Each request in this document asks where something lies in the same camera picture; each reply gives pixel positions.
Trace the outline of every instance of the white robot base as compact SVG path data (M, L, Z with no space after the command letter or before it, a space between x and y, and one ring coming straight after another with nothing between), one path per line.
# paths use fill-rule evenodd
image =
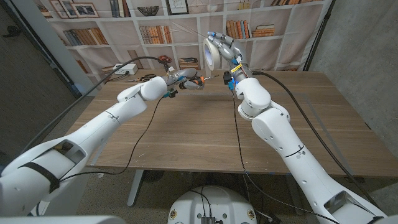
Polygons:
M233 190L208 185L204 186L203 190L202 187L197 187L192 191L183 194L174 202L170 209L168 224L257 223L252 205ZM205 197L203 197L202 203L201 194L209 200L210 206Z

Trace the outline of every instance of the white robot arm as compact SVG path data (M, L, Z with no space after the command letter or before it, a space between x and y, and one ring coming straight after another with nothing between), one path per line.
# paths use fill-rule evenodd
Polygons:
M202 89L204 83L190 81L197 78L197 71L189 68L130 87L118 95L118 103L74 133L39 144L13 160L0 178L0 216L27 215L39 201L51 201L74 177L60 180L81 172L92 153L120 125L147 108L145 101L175 96L174 87L179 84Z
M386 217L376 206L325 172L293 130L287 110L273 102L268 91L252 77L240 43L224 34L209 32L208 35L205 42L218 48L231 65L236 96L243 100L238 107L239 114L251 121L256 134L281 156L313 211L338 223L369 223L374 217ZM212 57L219 56L213 52ZM317 218L320 223L332 223Z

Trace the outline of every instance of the roll of tape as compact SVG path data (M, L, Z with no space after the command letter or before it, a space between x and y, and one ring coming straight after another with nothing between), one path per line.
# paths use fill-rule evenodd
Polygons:
M205 61L209 66L210 70L220 68L220 53L218 49L214 46L207 38L203 41L203 52L205 53Z

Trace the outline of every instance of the picture frame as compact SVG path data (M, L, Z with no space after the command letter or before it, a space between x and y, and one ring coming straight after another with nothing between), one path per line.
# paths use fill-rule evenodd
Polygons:
M64 8L65 12L67 13L68 17L71 19L77 18L76 12L73 10L71 3L72 0L59 0L60 4Z
M188 0L166 0L166 5L169 16L189 14Z
M97 10L92 2L71 3L73 10L78 18L99 18Z
M65 9L62 7L60 1L50 0L50 3L52 5L52 7L54 8L55 12L58 13L58 16L61 19L69 19L69 16L68 16L67 12L65 12Z

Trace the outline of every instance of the wooden table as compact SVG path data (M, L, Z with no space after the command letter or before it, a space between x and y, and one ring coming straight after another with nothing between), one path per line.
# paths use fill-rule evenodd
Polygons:
M135 77L161 70L139 70ZM178 90L164 98L154 120L139 142L131 168L242 172L234 124L232 94L219 77L206 81L204 90ZM370 130L331 81L320 72L269 72L295 95L329 148L352 174L362 177L398 177L398 162ZM299 138L330 175L344 175L312 133L288 94L265 76L256 77L272 99L290 113ZM70 132L117 102L118 93L134 85L108 82L90 103ZM88 165L124 167L139 136L146 129L157 101L148 101L145 112L123 124L106 147L95 153ZM246 169L258 174L287 174L282 159L252 130L239 114L238 128Z

